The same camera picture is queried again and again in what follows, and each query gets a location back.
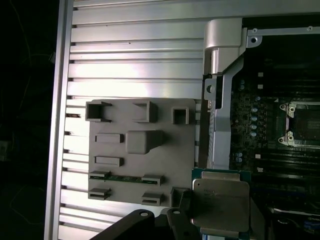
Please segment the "dark background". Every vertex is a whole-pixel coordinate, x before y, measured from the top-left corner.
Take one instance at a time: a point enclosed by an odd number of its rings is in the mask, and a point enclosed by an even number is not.
[[[58,8],[58,0],[3,3],[0,239],[43,239]]]

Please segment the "screw hole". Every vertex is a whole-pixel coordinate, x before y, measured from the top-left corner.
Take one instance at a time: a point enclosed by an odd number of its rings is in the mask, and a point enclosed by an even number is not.
[[[213,92],[213,89],[214,89],[214,87],[212,85],[209,85],[206,87],[206,91],[210,94]]]

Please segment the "gray plastic panel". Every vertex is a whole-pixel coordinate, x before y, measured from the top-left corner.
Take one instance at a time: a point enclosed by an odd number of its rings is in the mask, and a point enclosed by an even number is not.
[[[176,206],[175,188],[190,189],[192,184],[195,101],[99,99],[87,102],[86,111],[94,113],[86,114],[90,121],[88,189],[110,189],[109,201]]]

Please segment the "cpu socket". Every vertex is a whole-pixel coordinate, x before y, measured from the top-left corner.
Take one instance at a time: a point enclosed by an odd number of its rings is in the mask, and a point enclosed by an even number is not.
[[[280,105],[286,112],[286,134],[278,142],[293,148],[320,149],[320,101],[292,101]]]

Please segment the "motherboard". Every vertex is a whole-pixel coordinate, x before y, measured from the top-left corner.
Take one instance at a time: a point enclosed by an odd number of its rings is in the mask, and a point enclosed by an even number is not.
[[[229,168],[252,173],[252,198],[266,208],[317,215],[320,51],[302,44],[305,50],[294,52],[277,41],[247,49],[243,69],[233,78]],[[320,221],[312,224],[317,227],[310,231],[319,231]]]

